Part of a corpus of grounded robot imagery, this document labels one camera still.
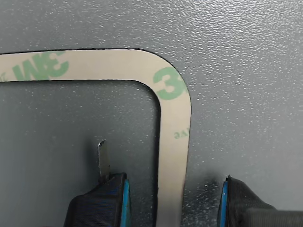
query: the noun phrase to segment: ribbed black grip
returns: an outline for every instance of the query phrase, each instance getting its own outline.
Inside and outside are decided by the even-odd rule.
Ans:
[[[126,174],[118,174],[69,205],[64,227],[119,227]]]

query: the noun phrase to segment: gray textured surface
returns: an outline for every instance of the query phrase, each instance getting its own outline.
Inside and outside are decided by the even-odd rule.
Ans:
[[[220,185],[227,174],[244,180],[279,209],[303,210],[302,7],[301,0],[2,0],[0,52],[141,48],[170,61],[187,83],[193,106],[182,225],[215,226]],[[132,177],[134,227],[151,226],[157,120],[151,94],[132,83],[117,88],[82,82],[24,85],[0,85],[0,190],[7,198],[14,196],[11,205],[1,207],[0,221],[7,220],[6,226],[26,219],[27,226],[60,225],[68,197],[93,185],[83,159],[71,156],[74,148],[69,147],[83,144],[89,129],[110,137],[114,152],[133,160],[124,164],[115,156],[112,161],[116,170]],[[127,101],[124,108],[117,98],[121,95]],[[142,110],[136,115],[138,106]],[[19,141],[29,142],[19,150]],[[73,163],[56,167],[71,157]],[[21,165],[16,167],[18,158]],[[54,175],[47,163],[25,168],[25,163],[47,159],[56,163],[50,163]],[[72,174],[78,165],[82,175],[80,170]],[[52,184],[38,167],[48,170]],[[17,175],[22,181],[16,182]],[[53,187],[44,205],[47,212],[41,209],[43,182]],[[28,194],[31,188],[35,194]],[[16,206],[25,199],[36,203],[20,215]]]

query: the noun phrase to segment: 3m double-sided tape liner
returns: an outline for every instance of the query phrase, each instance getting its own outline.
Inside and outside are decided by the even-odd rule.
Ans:
[[[0,82],[135,80],[150,87],[160,108],[156,227],[179,227],[186,174],[191,103],[177,70],[140,50],[72,50],[0,55]]]

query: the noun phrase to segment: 3m logo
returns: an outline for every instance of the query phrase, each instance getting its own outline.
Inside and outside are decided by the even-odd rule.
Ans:
[[[32,57],[35,65],[30,60],[25,60],[21,65],[13,67],[13,72],[18,81],[49,80],[50,77],[60,77],[67,72],[69,63],[60,64],[56,56],[64,54],[65,51],[37,53]]]

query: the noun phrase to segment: green printed text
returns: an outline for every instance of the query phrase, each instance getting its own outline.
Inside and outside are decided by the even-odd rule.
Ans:
[[[51,58],[50,55],[54,53],[60,56],[65,51],[43,52],[37,53],[32,57],[35,65],[30,60],[25,60],[21,65],[13,67],[13,72],[18,81],[31,80],[49,80],[49,77],[60,77],[68,70],[69,63],[67,61],[59,64],[56,58]]]
[[[165,75],[169,75],[169,79],[164,80],[166,89],[157,91],[157,95],[164,100],[171,100],[178,98],[184,91],[188,92],[186,84],[182,80],[180,74],[174,67],[166,67],[155,73],[153,82],[158,83],[163,80]],[[172,87],[171,92],[167,91],[168,87]]]

